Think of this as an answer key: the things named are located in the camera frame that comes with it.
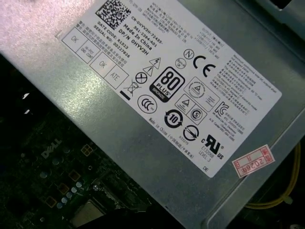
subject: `white label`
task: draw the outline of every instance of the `white label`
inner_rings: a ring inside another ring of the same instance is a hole
[[[176,0],[97,0],[61,41],[209,177],[282,95]]]

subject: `barcode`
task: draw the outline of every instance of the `barcode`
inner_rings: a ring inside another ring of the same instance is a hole
[[[130,13],[131,11],[119,0],[107,0],[95,14],[115,30]]]

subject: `circuit board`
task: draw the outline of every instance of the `circuit board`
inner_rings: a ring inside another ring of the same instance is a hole
[[[21,130],[13,150],[1,148],[0,228],[77,228],[115,209],[139,211],[154,202],[55,106],[45,110]],[[1,134],[11,129],[0,127]]]

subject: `ce mark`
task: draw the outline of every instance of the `ce mark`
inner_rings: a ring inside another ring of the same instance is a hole
[[[206,57],[205,56],[196,56],[195,58],[194,58],[194,61],[193,61],[193,65],[194,65],[194,68],[195,69],[197,69],[198,68],[198,66],[197,66],[197,60],[198,59],[206,59]],[[203,72],[203,75],[205,76],[205,77],[208,77],[208,75],[206,74],[206,72],[208,71],[211,71],[211,69],[210,68],[216,68],[216,66],[214,65],[214,64],[207,64],[205,67],[203,67],[203,70],[202,70],[202,72]]]
[[[192,58],[194,58],[195,52],[194,52],[193,50],[191,50],[191,49],[187,49],[187,50],[184,51],[183,55],[184,55],[184,57],[185,57],[187,60],[191,60]],[[199,55],[199,56],[196,56],[196,57],[194,58],[194,60],[193,60],[193,66],[194,66],[195,69],[198,68],[197,62],[198,62],[199,59],[205,60],[206,57],[205,57],[205,56],[202,56],[202,55]],[[215,66],[214,64],[209,63],[209,64],[207,64],[207,65],[205,65],[205,66],[203,67],[202,72],[203,72],[203,75],[204,75],[205,77],[208,77],[207,74],[208,74],[208,72],[211,71],[211,68],[216,68],[216,66]]]

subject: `black printed symbol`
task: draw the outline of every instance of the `black printed symbol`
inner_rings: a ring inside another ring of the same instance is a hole
[[[146,68],[143,68],[143,71],[146,72],[149,76],[152,76],[153,74],[153,66],[149,66]]]
[[[159,69],[161,63],[161,57],[153,59],[149,61],[149,63],[151,63],[156,69]]]
[[[190,105],[190,100],[189,99],[184,100],[184,101],[182,101],[182,103],[188,107]]]
[[[199,59],[205,60],[206,57],[205,57],[205,56],[196,56],[196,57],[195,57],[195,59],[194,59],[194,61],[193,61],[193,65],[194,65],[194,68],[195,68],[195,69],[198,68],[196,62],[197,62],[197,60],[199,60]],[[204,75],[205,77],[208,77],[207,72],[210,72],[210,71],[211,71],[210,68],[216,68],[216,66],[215,66],[214,64],[207,64],[207,65],[203,68],[203,70],[202,70],[202,71],[203,71],[203,75]]]
[[[167,67],[150,85],[149,90],[163,103],[167,103],[185,83],[185,78],[174,68]]]
[[[182,125],[183,116],[180,111],[172,109],[165,113],[164,121],[168,127],[175,129]]]
[[[229,109],[229,105],[225,104],[225,102],[221,102],[221,104],[216,108],[215,112],[222,116],[226,110]]]
[[[136,82],[139,83],[139,84],[146,83],[146,81],[147,81],[147,75],[146,75],[146,73],[138,73],[138,74],[136,74],[135,80],[136,80]]]
[[[130,100],[130,97],[126,95],[124,91],[120,91],[120,94],[123,95],[128,101]]]
[[[197,137],[199,136],[199,130],[194,125],[188,125],[183,130],[183,136],[188,141],[195,141],[197,139]]]
[[[192,82],[189,85],[189,94],[194,98],[201,98],[205,93],[205,86],[201,81]]]
[[[157,102],[149,95],[141,95],[138,99],[138,106],[144,113],[152,114],[157,110]]]
[[[200,109],[194,109],[191,112],[191,118],[195,121],[200,120],[203,116],[203,113]]]
[[[186,59],[190,60],[195,56],[195,53],[194,53],[193,50],[187,49],[187,50],[184,51],[183,55]]]
[[[176,67],[179,69],[183,69],[186,67],[186,61],[183,58],[178,58],[175,63]]]
[[[134,82],[133,80],[132,80],[132,84],[129,87],[124,87],[124,89],[127,89],[130,92],[130,94],[132,94],[132,96],[133,96],[133,92],[135,90],[137,90],[138,88],[141,88],[141,87],[139,87],[139,85],[136,82]]]

